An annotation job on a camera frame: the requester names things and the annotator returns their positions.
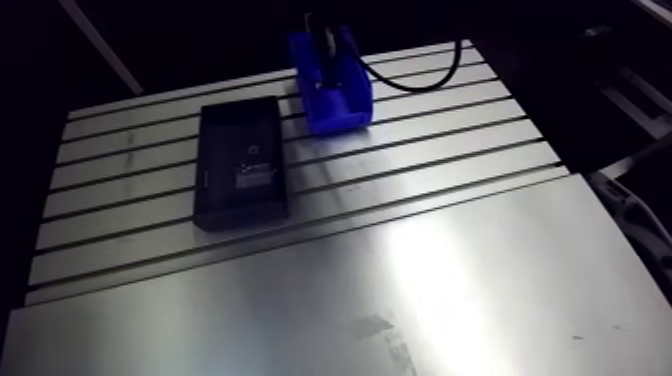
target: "blue holder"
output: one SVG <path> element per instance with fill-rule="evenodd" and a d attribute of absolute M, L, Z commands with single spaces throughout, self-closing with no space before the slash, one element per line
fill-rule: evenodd
<path fill-rule="evenodd" d="M 350 30 L 340 28 L 343 40 L 357 51 Z M 311 133 L 322 135 L 353 128 L 371 122 L 373 115 L 373 90 L 371 81 L 355 58 L 348 52 L 336 55 L 336 75 L 341 86 L 335 89 L 320 88 L 322 73 L 320 59 L 310 33 L 294 33 L 289 44 L 297 69 L 297 82 L 303 108 Z"/>

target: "metal surface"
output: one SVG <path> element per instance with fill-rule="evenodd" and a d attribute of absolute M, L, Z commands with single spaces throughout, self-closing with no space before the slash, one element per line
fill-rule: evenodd
<path fill-rule="evenodd" d="M 79 277 L 72 280 L 59 280 L 58 278 L 60 277 L 52 274 L 53 271 L 59 270 L 62 262 L 70 260 L 69 262 L 77 263 L 79 258 L 70 259 L 61 257 L 65 255 L 47 254 L 35 259 L 31 283 L 40 284 L 48 282 L 51 278 L 56 278 L 60 282 L 43 285 L 41 288 L 28 293 L 26 304 L 43 303 L 91 291 L 98 291 L 254 254 L 300 241 L 355 230 L 372 224 L 469 201 L 478 197 L 506 192 L 507 190 L 563 177 L 568 174 L 569 172 L 564 167 L 545 166 L 535 168 L 430 194 L 423 197 L 422 200 L 404 201 L 396 205 L 332 218 L 329 221 L 308 223 L 294 229 L 294 231 L 270 232 L 265 234 L 265 236 L 254 236 L 246 239 L 244 242 L 217 245 L 214 248 L 194 248 L 179 254 L 179 257 L 158 258 L 154 259 L 151 263 L 125 264 L 123 268 L 106 269 L 103 272 L 84 274 L 86 278 Z"/>
<path fill-rule="evenodd" d="M 464 47 L 471 47 L 472 44 L 470 41 L 462 42 Z M 363 59 L 367 63 L 377 63 L 385 60 L 394 60 L 400 58 L 406 58 L 408 56 L 417 56 L 424 54 L 431 54 L 435 52 L 451 50 L 454 48 L 454 43 L 441 43 L 433 44 L 425 47 L 412 48 L 407 50 L 384 52 L 374 55 L 364 56 Z M 91 117 L 96 115 L 102 115 L 107 112 L 125 110 L 131 107 L 139 107 L 147 104 L 157 103 L 157 102 L 167 102 L 173 100 L 179 100 L 185 97 L 192 97 L 196 95 L 209 94 L 215 91 L 230 90 L 239 86 L 253 85 L 264 81 L 277 80 L 287 77 L 293 77 L 296 75 L 294 69 L 285 69 L 274 71 L 270 73 L 258 74 L 255 76 L 248 76 L 242 78 L 236 78 L 233 80 L 215 82 L 211 84 L 190 87 L 186 89 L 174 90 L 166 93 L 146 95 L 140 98 L 126 99 L 118 102 L 106 103 L 98 106 L 83 108 L 80 110 L 75 110 L 68 114 L 68 119 L 78 119 L 83 117 Z"/>
<path fill-rule="evenodd" d="M 580 176 L 12 313 L 1 375 L 672 373 Z"/>
<path fill-rule="evenodd" d="M 445 74 L 452 44 L 366 57 L 395 81 Z M 27 303 L 132 283 L 567 175 L 473 46 L 453 80 L 410 95 L 373 82 L 365 130 L 310 137 L 292 71 L 72 114 Z M 279 95 L 292 215 L 222 233 L 191 223 L 201 105 Z"/>
<path fill-rule="evenodd" d="M 495 78 L 495 73 L 485 64 L 467 66 L 460 69 L 451 81 L 451 86 L 464 85 Z M 440 78 L 441 72 L 419 73 L 400 79 L 402 83 L 414 85 L 426 85 L 427 82 L 435 82 Z M 383 86 L 381 83 L 373 84 L 374 98 L 382 100 L 395 95 L 399 91 Z M 281 99 L 279 101 L 286 115 L 294 115 L 303 111 L 298 98 Z M 59 163 L 67 163 L 84 158 L 91 158 L 106 153 L 114 153 L 119 150 L 143 147 L 160 142 L 195 137 L 198 134 L 198 116 L 190 116 L 178 120 L 172 120 L 140 128 L 131 128 L 102 136 L 81 140 L 80 142 L 66 143 L 61 147 L 58 154 Z"/>
<path fill-rule="evenodd" d="M 520 106 L 511 99 L 438 112 L 392 121 L 384 126 L 372 126 L 367 128 L 365 133 L 326 138 L 319 144 L 313 139 L 288 142 L 285 145 L 285 161 L 289 165 L 294 165 L 317 159 L 336 158 L 388 145 L 458 134 L 470 129 L 514 120 L 524 115 Z M 187 188 L 193 184 L 193 171 L 193 164 L 191 167 L 184 165 L 53 193 L 47 198 L 44 216 L 52 217 L 124 200 L 138 199 L 171 189 Z"/>
<path fill-rule="evenodd" d="M 431 69 L 446 69 L 453 59 L 452 56 L 453 52 L 447 51 L 418 57 L 412 61 L 407 61 L 410 59 L 386 61 L 373 64 L 373 66 L 380 70 L 381 74 L 397 77 L 414 72 L 424 72 Z M 470 48 L 463 52 L 461 64 L 464 65 L 480 61 L 483 61 L 483 57 L 475 49 Z M 297 87 L 294 78 L 260 83 L 253 86 L 245 86 L 203 96 L 188 97 L 178 101 L 151 104 L 91 118 L 73 120 L 66 125 L 63 137 L 67 140 L 157 121 L 165 121 L 184 116 L 195 116 L 198 115 L 202 106 L 208 104 L 232 102 L 245 98 L 268 95 L 285 96 L 296 93 Z M 286 102 L 280 103 L 280 112 L 283 115 L 288 115 L 292 113 L 292 111 L 289 106 L 285 105 L 285 103 Z"/>
<path fill-rule="evenodd" d="M 193 200 L 191 192 L 147 200 L 109 209 L 112 212 L 96 212 L 86 218 L 74 217 L 67 223 L 43 226 L 41 239 L 49 239 L 49 243 L 41 245 L 57 245 L 81 240 L 83 237 L 105 235 L 115 230 L 121 231 L 162 221 L 183 220 L 177 224 L 168 222 L 159 228 L 146 229 L 129 235 L 120 234 L 111 239 L 39 256 L 33 263 L 31 280 L 63 278 L 152 257 L 186 252 L 193 248 L 231 242 L 264 232 L 274 232 L 283 228 L 290 230 L 299 224 L 419 198 L 480 180 L 550 166 L 558 161 L 558 157 L 546 143 L 531 144 L 302 195 L 290 201 L 292 215 L 282 223 L 221 233 L 205 233 L 189 221 Z"/>

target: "stain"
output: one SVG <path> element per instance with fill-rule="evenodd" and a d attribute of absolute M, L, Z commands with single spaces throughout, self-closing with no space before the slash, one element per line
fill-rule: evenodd
<path fill-rule="evenodd" d="M 135 159 L 135 153 L 130 152 L 126 154 L 126 160 L 124 163 L 124 167 L 126 168 L 126 172 L 130 171 L 133 169 L 133 160 Z"/>
<path fill-rule="evenodd" d="M 134 144 L 135 144 L 135 132 L 129 132 L 128 135 L 126 135 L 126 145 L 133 146 Z"/>
<path fill-rule="evenodd" d="M 387 320 L 378 315 L 371 315 L 350 322 L 347 331 L 354 339 L 359 341 L 392 328 L 394 328 L 394 325 Z"/>
<path fill-rule="evenodd" d="M 415 364 L 413 363 L 413 358 L 411 357 L 411 352 L 408 350 L 406 341 L 401 336 L 401 334 L 396 332 L 391 332 L 385 336 L 385 344 L 387 345 L 387 350 L 392 357 L 392 361 L 397 366 L 399 371 L 401 371 L 401 376 L 417 376 L 418 373 L 415 370 Z"/>

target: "wire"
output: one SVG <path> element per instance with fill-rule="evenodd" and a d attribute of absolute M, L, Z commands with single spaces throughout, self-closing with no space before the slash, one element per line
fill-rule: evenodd
<path fill-rule="evenodd" d="M 441 86 L 445 85 L 448 81 L 450 81 L 451 78 L 455 75 L 455 72 L 457 71 L 457 67 L 460 66 L 460 60 L 462 59 L 462 40 L 458 39 L 455 41 L 455 52 L 453 55 L 453 64 L 450 66 L 450 69 L 448 69 L 448 72 L 446 75 L 440 79 L 439 81 L 428 85 L 428 86 L 405 86 L 398 84 L 392 80 L 390 80 L 387 77 L 383 77 L 380 73 L 376 72 L 373 68 L 371 68 L 362 58 L 359 56 L 359 54 L 350 46 L 349 43 L 343 43 L 343 45 L 348 46 L 346 50 L 348 50 L 353 57 L 357 60 L 357 62 L 364 67 L 371 75 L 384 84 L 391 86 L 397 90 L 401 91 L 406 91 L 409 93 L 425 93 L 428 91 L 436 90 L 440 88 Z"/>

